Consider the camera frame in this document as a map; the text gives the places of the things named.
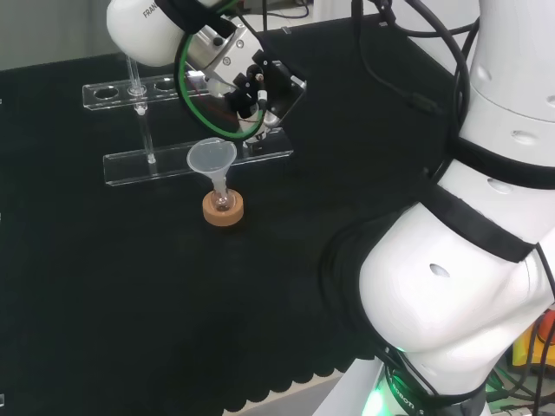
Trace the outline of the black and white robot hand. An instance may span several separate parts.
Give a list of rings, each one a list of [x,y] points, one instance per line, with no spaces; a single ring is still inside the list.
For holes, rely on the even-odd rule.
[[[174,80],[182,105],[201,126],[240,143],[279,127],[307,84],[250,24],[230,21],[229,28],[228,37],[208,25],[185,35]]]

